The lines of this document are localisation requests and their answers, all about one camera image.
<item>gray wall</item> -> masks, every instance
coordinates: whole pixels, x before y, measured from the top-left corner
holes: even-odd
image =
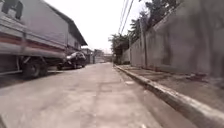
[[[131,46],[131,65],[135,67],[142,67],[141,63],[141,41],[138,39],[134,44]]]
[[[130,49],[124,51],[121,56],[121,63],[130,62]]]
[[[131,47],[133,66],[224,74],[223,0],[185,0],[145,37],[146,54],[141,49],[142,39]]]

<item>truck wheel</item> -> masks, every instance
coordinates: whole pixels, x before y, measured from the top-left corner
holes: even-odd
[[[47,64],[42,63],[40,65],[40,76],[46,76],[47,75]]]
[[[59,71],[62,70],[62,68],[63,68],[63,67],[62,67],[62,65],[60,65],[60,64],[57,66],[57,69],[58,69]]]
[[[72,63],[72,69],[77,69],[77,68],[78,68],[77,64],[76,63]]]
[[[28,62],[24,69],[23,69],[23,75],[25,78],[37,78],[40,75],[40,63],[38,61],[31,61]]]

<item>truck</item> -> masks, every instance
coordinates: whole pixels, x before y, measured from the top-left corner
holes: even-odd
[[[0,0],[0,75],[37,78],[87,45],[74,21],[43,0]]]

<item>building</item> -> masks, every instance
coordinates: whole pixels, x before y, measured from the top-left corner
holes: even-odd
[[[82,52],[86,56],[87,64],[94,64],[95,57],[94,57],[93,51],[88,48],[82,48]]]
[[[94,50],[95,63],[103,63],[104,61],[104,52],[99,49]]]
[[[104,61],[105,62],[112,62],[113,61],[112,54],[104,54]]]

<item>road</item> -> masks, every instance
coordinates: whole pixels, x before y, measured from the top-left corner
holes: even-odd
[[[7,128],[162,128],[112,64],[96,64],[0,89]]]

